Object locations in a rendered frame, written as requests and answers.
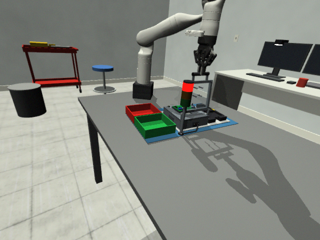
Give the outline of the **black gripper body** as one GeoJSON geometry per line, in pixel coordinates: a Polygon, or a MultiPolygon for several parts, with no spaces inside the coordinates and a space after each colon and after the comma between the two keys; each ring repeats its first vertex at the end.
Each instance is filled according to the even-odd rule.
{"type": "Polygon", "coordinates": [[[198,51],[199,49],[202,49],[201,51],[201,58],[202,58],[202,52],[203,50],[206,50],[205,52],[205,59],[209,58],[211,50],[214,51],[214,45],[216,44],[217,41],[217,36],[212,36],[212,35],[203,35],[203,37],[198,37],[197,43],[199,44],[198,46],[198,51]]]}

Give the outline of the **red bin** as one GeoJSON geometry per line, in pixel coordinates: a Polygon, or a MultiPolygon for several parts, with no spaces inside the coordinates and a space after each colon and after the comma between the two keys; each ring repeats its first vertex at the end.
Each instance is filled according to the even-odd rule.
{"type": "Polygon", "coordinates": [[[157,109],[152,103],[144,103],[144,104],[126,105],[125,113],[133,122],[133,124],[135,124],[135,117],[137,116],[158,114],[162,112],[159,109],[157,109]]]}

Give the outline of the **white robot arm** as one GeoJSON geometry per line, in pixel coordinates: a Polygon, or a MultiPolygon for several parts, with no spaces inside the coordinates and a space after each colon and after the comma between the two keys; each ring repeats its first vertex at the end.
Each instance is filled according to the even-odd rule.
{"type": "Polygon", "coordinates": [[[176,13],[157,25],[140,31],[136,41],[140,45],[138,53],[137,83],[148,85],[151,80],[154,41],[174,35],[199,22],[199,30],[187,30],[186,36],[218,36],[221,14],[225,0],[201,0],[203,14],[190,15],[176,13]]]}

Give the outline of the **green bin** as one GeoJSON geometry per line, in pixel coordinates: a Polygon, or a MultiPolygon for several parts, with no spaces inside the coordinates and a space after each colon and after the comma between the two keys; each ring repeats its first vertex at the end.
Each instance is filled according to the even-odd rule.
{"type": "Polygon", "coordinates": [[[176,124],[163,113],[136,116],[134,125],[144,139],[173,134],[176,132],[176,124]]]}

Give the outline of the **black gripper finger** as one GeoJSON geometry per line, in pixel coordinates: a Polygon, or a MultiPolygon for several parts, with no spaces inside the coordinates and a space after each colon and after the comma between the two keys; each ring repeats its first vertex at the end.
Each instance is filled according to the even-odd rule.
{"type": "Polygon", "coordinates": [[[201,61],[201,53],[202,53],[202,49],[200,48],[199,50],[194,50],[193,51],[194,53],[194,59],[195,59],[195,63],[198,65],[198,68],[197,68],[197,72],[200,72],[201,71],[201,65],[202,65],[202,61],[201,61]]]}
{"type": "Polygon", "coordinates": [[[207,59],[205,59],[205,54],[206,54],[206,50],[203,49],[202,50],[202,64],[201,64],[201,69],[200,69],[200,75],[204,76],[206,73],[206,67],[210,66],[212,64],[212,62],[214,61],[214,59],[217,57],[217,54],[213,52],[213,49],[211,49],[210,55],[207,59]]]}

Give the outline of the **green circuit board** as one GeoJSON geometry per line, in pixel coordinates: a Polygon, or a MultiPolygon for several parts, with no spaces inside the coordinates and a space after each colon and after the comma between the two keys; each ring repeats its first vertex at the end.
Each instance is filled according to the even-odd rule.
{"type": "Polygon", "coordinates": [[[175,109],[177,109],[179,112],[181,112],[182,111],[182,109],[183,109],[183,106],[181,106],[181,105],[176,105],[176,106],[173,106],[175,109]]]}

